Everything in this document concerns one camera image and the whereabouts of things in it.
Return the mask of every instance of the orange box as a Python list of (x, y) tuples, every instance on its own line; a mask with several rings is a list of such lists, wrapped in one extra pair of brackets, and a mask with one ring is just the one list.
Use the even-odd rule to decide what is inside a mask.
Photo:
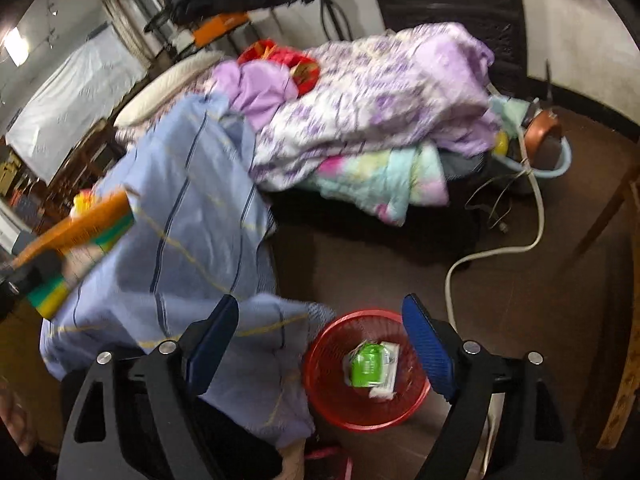
[(249, 15), (246, 12), (234, 12), (233, 14), (219, 14), (207, 20), (193, 31), (195, 45), (200, 48), (208, 45), (212, 41), (221, 38), (238, 25), (247, 23)]

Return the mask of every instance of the purple cloth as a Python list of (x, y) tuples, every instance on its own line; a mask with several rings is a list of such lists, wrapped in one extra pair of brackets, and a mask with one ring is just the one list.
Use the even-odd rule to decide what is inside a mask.
[(258, 132), (252, 177), (281, 190), (328, 156), (414, 146), (473, 156), (494, 146), (499, 123), (484, 87), (493, 53), (457, 23), (334, 41), (306, 51), (316, 88), (279, 108)]
[(273, 61), (255, 60), (238, 65), (223, 61), (213, 72), (213, 91), (229, 98), (233, 110), (242, 112), (255, 130), (268, 124), (281, 104), (298, 97), (289, 68)]

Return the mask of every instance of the blue gripper pad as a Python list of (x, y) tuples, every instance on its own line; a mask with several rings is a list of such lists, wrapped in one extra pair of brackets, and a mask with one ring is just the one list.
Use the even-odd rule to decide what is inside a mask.
[(434, 391), (451, 402), (458, 390), (454, 362), (434, 329), (427, 310), (413, 295), (402, 300), (402, 324)]
[(238, 303), (233, 297), (225, 295), (208, 319), (193, 323), (187, 329), (189, 331), (193, 327), (197, 330), (193, 333), (195, 337), (186, 338), (196, 342), (196, 346), (191, 348), (183, 372), (192, 395), (202, 395), (207, 391), (226, 347), (236, 332), (238, 318)]

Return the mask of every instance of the purple floral quilt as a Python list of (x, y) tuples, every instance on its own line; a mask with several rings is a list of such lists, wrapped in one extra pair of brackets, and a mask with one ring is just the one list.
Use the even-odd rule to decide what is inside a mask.
[(282, 105), (257, 134), (252, 177), (283, 190), (327, 157), (431, 139), (465, 156), (490, 150), (498, 132), (485, 87), (493, 53), (457, 23), (390, 36), (333, 41), (306, 51), (316, 88)]

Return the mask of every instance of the power cord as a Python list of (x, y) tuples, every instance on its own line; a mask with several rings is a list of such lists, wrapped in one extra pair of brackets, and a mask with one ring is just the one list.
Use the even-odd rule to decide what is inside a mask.
[[(320, 0), (320, 25), (322, 25), (322, 31), (327, 38), (327, 41), (333, 41), (331, 36), (329, 36), (329, 32), (326, 30), (326, 22), (324, 21), (324, 12), (329, 12), (329, 17), (332, 22), (334, 22), (335, 33), (338, 35), (338, 40), (344, 41), (345, 39), (349, 41), (353, 41), (353, 32), (351, 31), (351, 25), (349, 24), (349, 20), (347, 19), (347, 15), (342, 10), (342, 7), (334, 2), (334, 0)], [(344, 21), (344, 24), (347, 28), (347, 35), (345, 36), (342, 27), (338, 21), (338, 17), (336, 16), (335, 11), (340, 12), (340, 15)]]
[[(517, 133), (518, 133), (518, 142), (520, 144), (520, 153), (523, 156), (522, 159), (522, 165), (524, 167), (524, 169), (520, 172), (517, 173), (516, 175), (512, 176), (512, 180), (510, 181), (510, 183), (507, 185), (507, 187), (502, 190), (502, 193), (500, 194), (500, 196), (498, 197), (498, 200), (495, 202), (494, 208), (492, 209), (492, 212), (490, 213), (491, 215), (493, 215), (494, 211), (495, 211), (495, 207), (497, 206), (497, 203), (500, 201), (501, 197), (503, 196), (503, 194), (506, 192), (506, 190), (509, 188), (509, 186), (515, 182), (517, 179), (519, 179), (521, 176), (526, 176), (529, 179), (529, 183), (531, 184), (531, 188), (533, 189), (533, 195), (536, 199), (536, 206), (538, 208), (538, 234), (536, 236), (536, 239), (529, 245), (527, 246), (514, 246), (514, 247), (500, 247), (497, 249), (491, 249), (488, 251), (481, 251), (479, 253), (475, 253), (475, 254), (470, 254), (469, 256), (465, 256), (464, 258), (460, 258), (458, 261), (456, 261), (451, 268), (449, 269), (449, 272), (447, 273), (447, 277), (445, 278), (445, 282), (444, 282), (444, 298), (445, 298), (445, 303), (446, 303), (446, 307), (447, 307), (447, 319), (449, 321), (449, 324), (453, 327), (454, 330), (456, 330), (456, 332), (458, 331), (458, 327), (456, 325), (456, 318), (453, 312), (453, 300), (451, 298), (451, 277), (453, 275), (453, 271), (456, 270), (456, 268), (458, 266), (460, 266), (461, 264), (464, 264), (465, 262), (472, 262), (474, 260), (481, 260), (483, 258), (488, 258), (490, 256), (497, 256), (498, 254), (521, 254), (521, 253), (526, 253), (527, 251), (532, 250), (533, 248), (536, 247), (536, 245), (538, 245), (540, 243), (540, 240), (542, 240), (542, 235), (545, 231), (545, 205), (542, 202), (542, 194), (540, 193), (540, 186), (538, 185), (538, 181), (536, 180), (535, 175), (533, 174), (533, 169), (531, 167), (530, 161), (529, 161), (529, 157), (527, 156), (527, 149), (524, 143), (524, 130), (522, 129), (521, 126), (517, 126)], [(473, 198), (476, 193), (478, 191), (480, 191), (480, 189), (482, 189), (484, 186), (487, 186), (492, 180), (485, 182), (484, 184), (482, 184), (482, 186), (480, 186), (476, 192), (472, 195), (471, 198)], [(487, 443), (486, 443), (486, 449), (484, 450), (484, 456), (482, 457), (482, 475), (484, 476), (487, 470), (487, 466), (489, 463), (489, 456), (491, 455), (491, 448), (492, 448), (492, 444), (495, 438), (495, 431), (496, 431), (496, 421), (497, 421), (497, 417), (499, 415), (500, 409), (497, 406), (497, 403), (494, 401), (494, 396), (492, 396), (492, 400), (489, 404), (489, 411), (487, 413), (487, 422), (488, 422), (488, 427), (489, 427), (489, 434), (487, 436)]]
[[(478, 189), (476, 189), (474, 191), (474, 193), (471, 195), (471, 197), (469, 197), (469, 200), (467, 200), (466, 203), (465, 203), (465, 209), (467, 211), (474, 211), (474, 210), (484, 211), (485, 213), (487, 213), (489, 215), (489, 218), (488, 218), (488, 220), (486, 222), (486, 225), (487, 225), (487, 227), (489, 229), (493, 229), (494, 227), (498, 226), (498, 229), (500, 229), (501, 232), (507, 233), (509, 231), (509, 227), (504, 222), (504, 219), (507, 218), (507, 215), (511, 212), (511, 209), (513, 208), (513, 202), (511, 201), (511, 199), (509, 199), (509, 208), (507, 209), (507, 211), (502, 213), (500, 216), (497, 215), (496, 209), (498, 207), (498, 204), (500, 203), (500, 200), (502, 199), (502, 196), (511, 187), (511, 184), (513, 184), (516, 181), (517, 177), (518, 177), (517, 175), (500, 175), (500, 176), (494, 176), (493, 178), (490, 178), (484, 184), (482, 184), (482, 186), (480, 186)], [(488, 186), (492, 182), (495, 182), (496, 180), (500, 180), (502, 178), (510, 178), (510, 181), (504, 187), (504, 189), (502, 190), (500, 195), (498, 195), (498, 198), (495, 200), (494, 206), (492, 208), (489, 208), (489, 206), (487, 204), (482, 204), (482, 203), (481, 204), (472, 204), (471, 203), (473, 201), (473, 199), (475, 198), (475, 196), (480, 192), (480, 190), (484, 189), (486, 186)]]

